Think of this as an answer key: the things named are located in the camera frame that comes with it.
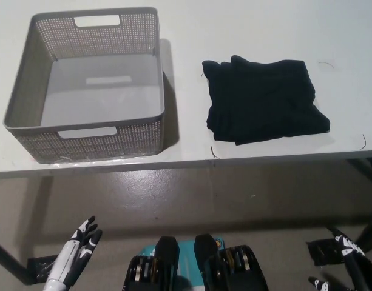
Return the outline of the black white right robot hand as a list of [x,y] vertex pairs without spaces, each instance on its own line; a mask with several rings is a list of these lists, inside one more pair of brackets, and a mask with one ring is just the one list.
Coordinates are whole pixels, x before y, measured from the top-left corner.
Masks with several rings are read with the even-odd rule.
[[353,290],[372,290],[372,262],[346,234],[329,227],[333,237],[307,242],[315,266],[344,264],[353,282]]

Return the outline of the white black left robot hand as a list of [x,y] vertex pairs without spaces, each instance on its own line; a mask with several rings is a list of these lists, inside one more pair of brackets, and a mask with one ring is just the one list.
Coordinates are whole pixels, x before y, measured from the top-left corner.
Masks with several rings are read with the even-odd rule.
[[94,221],[94,216],[85,220],[64,244],[43,290],[70,290],[75,285],[103,234]]

